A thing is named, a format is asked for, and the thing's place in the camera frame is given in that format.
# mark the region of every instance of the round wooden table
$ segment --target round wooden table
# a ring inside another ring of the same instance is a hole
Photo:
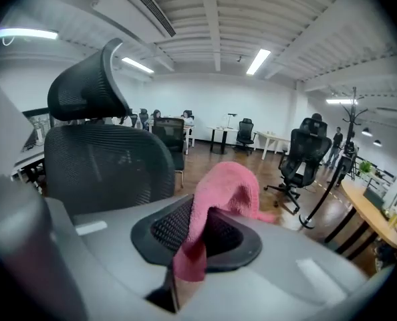
[[[397,249],[397,225],[395,227],[389,227],[388,221],[383,217],[377,207],[369,202],[369,200],[364,196],[365,187],[356,187],[351,181],[342,181],[342,189],[351,201],[353,208],[348,212],[346,217],[334,229],[334,231],[326,237],[325,243],[329,243],[342,230],[342,228],[347,225],[353,215],[358,212],[364,222],[350,238],[337,248],[337,253],[341,254],[345,252],[345,250],[353,245],[369,227],[374,230],[373,234],[371,234],[363,244],[355,249],[348,256],[348,259],[355,258],[359,253],[367,248],[367,246],[369,246],[377,236],[381,237],[387,244]]]

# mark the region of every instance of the desk lamp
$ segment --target desk lamp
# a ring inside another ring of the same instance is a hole
[[[228,117],[228,124],[227,124],[227,128],[232,128],[230,127],[230,119],[231,116],[233,116],[234,118],[237,116],[237,113],[228,113],[229,117]]]

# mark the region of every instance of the white desk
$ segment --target white desk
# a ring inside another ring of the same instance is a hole
[[[149,127],[149,130],[151,133],[152,133],[152,125],[154,125],[153,122],[148,123],[148,127]],[[194,132],[192,131],[194,129],[194,127],[195,126],[184,125],[185,140],[186,140],[185,154],[188,154],[188,147],[190,146],[190,137],[192,139],[191,146],[194,147],[194,145],[195,145],[196,138],[194,137]]]
[[[13,171],[11,172],[11,176],[17,173],[19,175],[20,180],[23,182],[20,170],[29,164],[40,161],[43,158],[44,158],[44,143],[41,146],[35,145],[30,150],[21,152],[19,157],[17,157],[16,163],[14,164],[14,168]]]
[[[216,154],[226,154],[225,152],[225,144],[227,143],[227,134],[228,132],[238,132],[239,130],[236,130],[234,128],[227,128],[227,127],[207,127],[212,130],[212,140],[211,140],[211,152],[216,153]],[[221,131],[223,133],[223,142],[221,143],[221,151],[214,151],[213,150],[213,139],[215,138],[215,131]]]
[[[266,138],[265,146],[264,146],[264,153],[263,153],[263,156],[261,158],[262,160],[264,160],[265,155],[267,154],[267,150],[268,150],[268,146],[270,145],[270,141],[271,142],[275,142],[274,153],[277,153],[277,147],[279,146],[279,142],[286,142],[288,144],[291,143],[291,141],[289,139],[284,139],[284,138],[281,138],[281,137],[278,137],[278,136],[273,136],[272,134],[269,134],[269,133],[264,133],[264,132],[259,132],[259,131],[254,132],[254,133],[258,134],[258,136]],[[256,150],[256,149],[257,149],[257,144],[255,143],[255,145],[253,147],[253,150]]]

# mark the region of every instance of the chair seat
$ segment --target chair seat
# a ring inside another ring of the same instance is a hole
[[[171,152],[174,169],[176,171],[183,171],[184,170],[184,154],[181,152]]]
[[[241,142],[242,144],[253,144],[253,140],[252,139],[238,138],[237,141]]]

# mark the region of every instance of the chair headrest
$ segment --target chair headrest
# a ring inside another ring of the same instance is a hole
[[[112,56],[122,40],[109,41],[102,50],[62,72],[51,84],[47,104],[61,121],[122,117],[129,106],[112,77]]]
[[[299,127],[300,130],[308,131],[316,136],[326,136],[327,124],[312,118],[305,118]]]

